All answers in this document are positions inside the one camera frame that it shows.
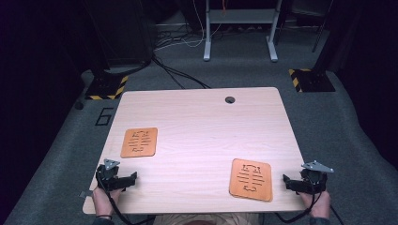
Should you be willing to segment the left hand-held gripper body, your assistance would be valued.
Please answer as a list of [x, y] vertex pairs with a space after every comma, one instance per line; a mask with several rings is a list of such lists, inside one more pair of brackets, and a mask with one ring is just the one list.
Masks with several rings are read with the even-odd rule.
[[108, 192], [117, 189], [126, 190], [127, 185], [117, 176], [119, 164], [119, 161], [107, 158], [103, 160], [103, 163], [98, 166], [95, 174], [99, 188]]

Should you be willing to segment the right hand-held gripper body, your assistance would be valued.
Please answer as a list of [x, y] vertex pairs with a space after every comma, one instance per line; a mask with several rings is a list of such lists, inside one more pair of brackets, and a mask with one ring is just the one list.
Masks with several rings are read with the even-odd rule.
[[302, 187], [298, 192], [316, 194], [326, 190], [328, 174], [334, 172], [332, 168], [327, 167], [316, 160], [303, 163], [301, 167], [303, 168], [300, 172]]

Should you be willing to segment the orange leather mat with cutouts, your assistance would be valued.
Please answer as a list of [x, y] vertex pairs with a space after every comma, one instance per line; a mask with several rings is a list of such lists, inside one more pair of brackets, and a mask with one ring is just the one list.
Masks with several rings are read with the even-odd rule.
[[120, 156], [122, 158], [153, 157], [156, 153], [158, 129], [132, 128], [125, 132]]
[[229, 193], [234, 197], [271, 202], [271, 167], [264, 162], [235, 158], [232, 162]]

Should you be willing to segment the person's left hand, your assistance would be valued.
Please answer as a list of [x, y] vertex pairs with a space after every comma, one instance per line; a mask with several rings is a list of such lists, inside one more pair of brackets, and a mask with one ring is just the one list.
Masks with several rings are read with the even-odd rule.
[[108, 195], [99, 187], [96, 187], [92, 193], [92, 200], [95, 207], [96, 216], [98, 215], [112, 215], [114, 208]]

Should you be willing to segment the person's right hand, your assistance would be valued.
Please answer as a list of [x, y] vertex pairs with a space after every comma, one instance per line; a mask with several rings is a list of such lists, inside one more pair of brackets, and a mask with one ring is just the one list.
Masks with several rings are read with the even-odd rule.
[[321, 193], [318, 193], [313, 197], [310, 194], [300, 192], [300, 198], [302, 199], [304, 205], [307, 208], [311, 208], [310, 216], [312, 218], [325, 218], [329, 219], [330, 216], [330, 195], [325, 190]]

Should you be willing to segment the person's beige trouser legs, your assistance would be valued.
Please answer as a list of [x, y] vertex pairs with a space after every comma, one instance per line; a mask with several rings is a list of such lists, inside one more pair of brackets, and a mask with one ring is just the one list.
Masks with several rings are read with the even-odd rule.
[[155, 217], [153, 225], [259, 225], [256, 213], [165, 214]]

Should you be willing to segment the black stand base hazard tape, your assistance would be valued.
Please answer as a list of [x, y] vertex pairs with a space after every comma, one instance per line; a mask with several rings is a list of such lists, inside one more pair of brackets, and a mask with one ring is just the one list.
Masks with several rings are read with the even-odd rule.
[[335, 88], [326, 73], [316, 73], [310, 69], [289, 69], [292, 83], [299, 93], [334, 92]]
[[84, 97], [94, 100], [117, 99], [121, 96], [127, 80], [126, 75], [115, 75], [105, 71], [100, 74], [94, 73]]

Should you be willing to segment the black cabinet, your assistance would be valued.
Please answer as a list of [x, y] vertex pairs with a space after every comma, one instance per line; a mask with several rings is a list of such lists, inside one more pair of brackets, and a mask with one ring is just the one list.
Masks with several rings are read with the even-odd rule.
[[138, 65], [153, 55], [155, 24], [142, 0], [85, 0], [109, 66]]

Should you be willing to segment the thin black tripod leg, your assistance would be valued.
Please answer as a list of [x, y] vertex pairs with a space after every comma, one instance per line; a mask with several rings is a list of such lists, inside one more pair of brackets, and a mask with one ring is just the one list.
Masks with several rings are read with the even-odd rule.
[[316, 51], [316, 49], [317, 49], [317, 46], [318, 46], [318, 43], [319, 43], [319, 41], [320, 41], [320, 38], [321, 38], [321, 36], [322, 36], [322, 34], [323, 34], [323, 31], [324, 31], [324, 27], [325, 27], [325, 24], [326, 24], [326, 22], [327, 22], [327, 20], [328, 20], [328, 16], [329, 16], [329, 13], [330, 13], [330, 9], [331, 9], [331, 7], [332, 7], [332, 5], [333, 5], [333, 2], [334, 2], [334, 0], [321, 0], [322, 1], [322, 9], [323, 9], [323, 11], [322, 11], [322, 22], [321, 22], [321, 24], [320, 24], [320, 26], [319, 26], [319, 28], [318, 28], [318, 30], [317, 30], [317, 37], [316, 37], [316, 40], [315, 40], [315, 43], [314, 43], [314, 46], [313, 46], [313, 49], [312, 49], [312, 53], [315, 53], [315, 51]]

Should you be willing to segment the black stand post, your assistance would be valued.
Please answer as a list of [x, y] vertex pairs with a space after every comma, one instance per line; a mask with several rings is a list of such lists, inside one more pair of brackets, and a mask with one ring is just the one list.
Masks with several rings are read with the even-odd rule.
[[329, 36], [313, 67], [316, 74], [325, 73], [337, 61], [339, 51], [351, 24], [355, 0], [335, 0], [329, 17]]

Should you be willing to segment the grey metal desk frame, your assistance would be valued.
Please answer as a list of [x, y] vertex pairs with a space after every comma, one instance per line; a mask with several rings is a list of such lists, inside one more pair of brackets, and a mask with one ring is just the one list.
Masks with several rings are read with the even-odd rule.
[[264, 9], [211, 9], [210, 0], [206, 0], [206, 41], [203, 60], [208, 62], [211, 55], [212, 24], [270, 24], [269, 35], [266, 36], [268, 53], [271, 62], [278, 61], [274, 36], [281, 12], [283, 0], [276, 0], [274, 8]]

